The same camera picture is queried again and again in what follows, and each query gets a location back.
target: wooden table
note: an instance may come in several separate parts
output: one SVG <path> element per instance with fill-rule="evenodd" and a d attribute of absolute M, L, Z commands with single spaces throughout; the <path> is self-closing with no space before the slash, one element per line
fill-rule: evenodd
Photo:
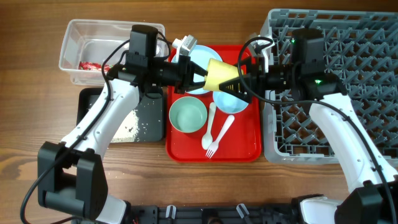
<path fill-rule="evenodd" d="M 37 177 L 37 151 L 59 142 L 75 126 L 78 95 L 58 68 L 60 48 L 72 19 L 157 22 L 173 40 L 194 35 L 201 44 L 242 44 L 259 32 L 273 8 L 390 11 L 397 1 L 135 1 L 87 3 L 66 0 L 0 3 L 0 223 L 20 223 L 21 201 Z M 348 195 L 339 165 L 285 166 L 263 155 L 249 164 L 178 164 L 163 142 L 112 144 L 104 158 L 109 192 L 133 205 L 236 205 L 288 202 L 323 193 Z M 66 214 L 27 206 L 33 223 Z"/>

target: light blue bowl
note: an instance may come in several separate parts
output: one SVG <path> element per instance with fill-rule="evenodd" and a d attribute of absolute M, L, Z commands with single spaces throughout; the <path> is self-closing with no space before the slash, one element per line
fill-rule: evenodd
<path fill-rule="evenodd" d="M 205 125 L 207 109 L 198 98 L 184 96 L 173 103 L 169 119 L 175 129 L 183 133 L 192 133 Z"/>
<path fill-rule="evenodd" d="M 242 112 L 249 103 L 228 93 L 215 91 L 213 92 L 213 100 L 218 109 L 227 114 L 236 114 Z"/>

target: white spoon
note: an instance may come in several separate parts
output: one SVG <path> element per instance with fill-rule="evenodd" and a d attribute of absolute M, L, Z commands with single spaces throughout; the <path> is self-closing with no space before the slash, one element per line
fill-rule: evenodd
<path fill-rule="evenodd" d="M 214 115 L 216 114 L 216 104 L 214 102 L 210 103 L 209 106 L 209 118 L 207 122 L 207 132 L 201 139 L 201 146 L 204 150 L 207 150 L 210 144 L 213 142 L 213 137 L 211 136 L 211 126 L 213 125 Z"/>

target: red tray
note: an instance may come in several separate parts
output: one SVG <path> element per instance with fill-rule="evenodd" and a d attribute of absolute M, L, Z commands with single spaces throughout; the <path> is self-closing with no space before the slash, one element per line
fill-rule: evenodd
<path fill-rule="evenodd" d="M 241 45 L 210 45 L 223 59 L 224 62 L 231 65 L 238 61 L 238 54 Z M 244 57 L 249 55 L 249 50 L 245 51 Z M 175 55 L 172 52 L 169 60 Z M 175 94 L 174 88 L 169 87 L 167 96 L 167 111 L 171 105 L 181 97 L 194 96 L 201 100 L 207 109 L 213 102 L 213 92 L 203 95 L 190 95 L 188 93 L 181 95 Z M 166 151 L 170 158 L 177 162 L 251 162 L 257 159 L 262 151 L 260 110 L 257 98 L 242 112 L 234 114 L 235 121 L 228 129 L 219 148 L 214 156 L 209 159 L 206 157 L 206 151 L 201 147 L 201 139 L 207 130 L 206 124 L 194 133 L 181 133 L 177 131 L 170 123 L 167 115 L 166 127 Z M 223 113 L 217 108 L 211 135 L 216 139 L 228 114 Z"/>

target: white fork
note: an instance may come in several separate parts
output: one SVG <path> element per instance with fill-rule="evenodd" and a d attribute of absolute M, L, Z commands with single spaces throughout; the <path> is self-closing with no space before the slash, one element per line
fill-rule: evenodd
<path fill-rule="evenodd" d="M 217 139 L 212 142 L 209 146 L 209 148 L 207 149 L 206 152 L 206 157 L 208 157 L 209 159 L 212 158 L 214 156 L 214 153 L 216 153 L 217 149 L 218 149 L 218 144 L 221 141 L 221 138 L 223 138 L 224 134 L 227 132 L 228 128 L 231 127 L 231 124 L 234 122 L 235 117 L 233 115 L 229 115 L 223 125 L 223 128 L 221 128 L 220 133 L 218 134 Z"/>

